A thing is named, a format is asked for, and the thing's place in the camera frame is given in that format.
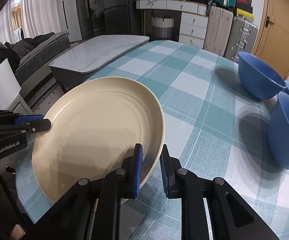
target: silver suitcase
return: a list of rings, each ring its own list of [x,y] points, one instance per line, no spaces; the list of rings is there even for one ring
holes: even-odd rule
[[[256,42],[258,27],[241,17],[234,17],[225,57],[238,63],[238,52],[246,51],[251,53]]]
[[[227,46],[234,14],[211,6],[203,49],[223,56]]]

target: beige plate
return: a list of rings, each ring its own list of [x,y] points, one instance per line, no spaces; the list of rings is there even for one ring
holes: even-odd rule
[[[141,83],[98,78],[70,90],[48,111],[48,132],[37,134],[34,174],[56,202],[78,179],[103,178],[143,145],[142,186],[158,162],[165,135],[163,110]]]

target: teal and white tablecloth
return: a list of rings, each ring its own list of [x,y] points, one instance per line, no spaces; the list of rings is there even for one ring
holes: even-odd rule
[[[170,155],[199,177],[223,177],[281,240],[289,239],[289,171],[273,159],[267,125],[275,100],[241,87],[238,65],[173,41],[153,41],[115,60],[89,80],[127,77],[159,99]],[[36,222],[52,205],[33,173],[34,138],[19,161],[19,199]],[[121,239],[181,239],[181,200],[168,200],[157,164],[139,197],[121,208]]]

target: curtain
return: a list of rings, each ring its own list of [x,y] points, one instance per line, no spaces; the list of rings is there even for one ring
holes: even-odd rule
[[[20,26],[22,26],[21,7],[11,12],[11,20],[12,20],[12,28],[14,31]]]
[[[11,20],[11,1],[9,0],[0,12],[0,41],[16,43]]]
[[[61,31],[57,0],[21,0],[21,19],[25,38]]]

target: metal screw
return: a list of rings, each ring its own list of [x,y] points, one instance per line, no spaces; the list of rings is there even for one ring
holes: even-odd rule
[[[79,179],[78,183],[79,185],[84,186],[88,183],[88,181],[89,180],[87,178],[82,178],[82,179]]]
[[[225,180],[223,178],[217,177],[215,178],[215,182],[219,185],[222,185],[225,183]]]
[[[184,168],[180,168],[180,169],[178,169],[178,173],[180,174],[180,175],[185,175],[185,174],[187,174],[187,170],[186,169],[184,169]]]
[[[123,169],[123,168],[119,168],[119,169],[116,170],[116,174],[118,174],[118,175],[123,175],[125,173],[126,173],[126,170]]]

